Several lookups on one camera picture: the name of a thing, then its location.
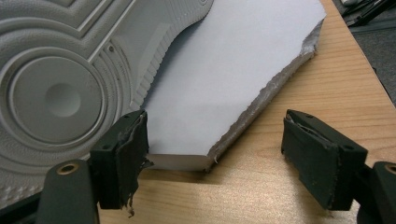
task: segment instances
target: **circular recess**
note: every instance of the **circular recess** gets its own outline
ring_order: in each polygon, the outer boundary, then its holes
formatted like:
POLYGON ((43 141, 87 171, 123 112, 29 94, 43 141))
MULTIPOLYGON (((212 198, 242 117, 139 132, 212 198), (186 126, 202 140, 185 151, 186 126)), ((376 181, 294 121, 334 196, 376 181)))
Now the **circular recess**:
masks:
POLYGON ((58 173, 58 175, 70 175, 74 173, 77 169, 77 163, 67 163, 66 165, 59 167, 56 173, 58 173))
POLYGON ((61 57, 25 64, 7 92, 14 128, 42 144, 77 141, 95 126, 101 112, 99 83, 83 65, 61 57))

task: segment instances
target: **rough foam edge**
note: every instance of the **rough foam edge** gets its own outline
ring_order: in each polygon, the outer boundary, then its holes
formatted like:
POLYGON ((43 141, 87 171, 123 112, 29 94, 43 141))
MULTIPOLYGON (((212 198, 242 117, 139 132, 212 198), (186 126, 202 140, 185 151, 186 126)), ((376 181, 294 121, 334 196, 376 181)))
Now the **rough foam edge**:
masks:
POLYGON ((220 140, 210 148, 207 157, 210 159, 206 165, 205 170, 210 171, 212 165, 218 163, 219 157, 225 150, 241 135, 241 133, 250 125, 250 123, 257 118, 260 113, 267 107, 271 100, 277 95, 283 85, 288 81, 292 74, 297 69, 313 58, 317 51, 318 38, 323 20, 321 20, 313 31, 305 38, 299 56, 297 56, 291 63, 282 71, 276 74, 271 81, 267 83, 265 88, 260 91, 260 94, 254 99, 246 111, 244 111, 235 122, 230 130, 224 134, 220 140))

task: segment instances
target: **white foam block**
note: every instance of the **white foam block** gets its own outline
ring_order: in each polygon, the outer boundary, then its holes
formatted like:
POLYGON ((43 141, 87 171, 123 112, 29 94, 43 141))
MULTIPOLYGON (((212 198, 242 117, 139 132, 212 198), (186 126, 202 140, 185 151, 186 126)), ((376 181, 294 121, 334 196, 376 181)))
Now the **white foam block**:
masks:
POLYGON ((207 169, 313 56, 319 0, 216 0, 182 33, 145 108, 157 168, 207 169))

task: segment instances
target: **wooden surface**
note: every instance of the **wooden surface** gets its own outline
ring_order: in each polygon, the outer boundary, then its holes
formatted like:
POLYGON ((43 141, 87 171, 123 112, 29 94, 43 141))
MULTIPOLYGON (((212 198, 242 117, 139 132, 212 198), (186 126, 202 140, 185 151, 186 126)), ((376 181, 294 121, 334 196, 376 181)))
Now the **wooden surface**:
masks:
POLYGON ((369 149, 367 164, 396 162, 396 111, 331 0, 318 54, 293 75, 210 174, 145 170, 135 216, 100 211, 102 223, 356 223, 359 205, 328 212, 280 153, 288 108, 327 122, 369 149))

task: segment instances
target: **black clamp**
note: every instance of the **black clamp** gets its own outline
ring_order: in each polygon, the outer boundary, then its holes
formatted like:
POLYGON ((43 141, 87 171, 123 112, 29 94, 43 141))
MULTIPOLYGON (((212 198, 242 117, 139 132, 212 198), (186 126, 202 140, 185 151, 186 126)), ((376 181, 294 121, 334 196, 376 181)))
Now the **black clamp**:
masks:
POLYGON ((355 199, 358 223, 396 222, 395 163, 368 167, 367 149, 303 112, 288 110, 284 127, 281 151, 324 209, 347 211, 355 199))
POLYGON ((153 165, 149 152, 148 115, 139 110, 121 117, 91 149, 88 161, 71 160, 52 167, 43 191, 0 210, 0 223, 99 223, 103 209, 127 207, 140 171, 153 165))

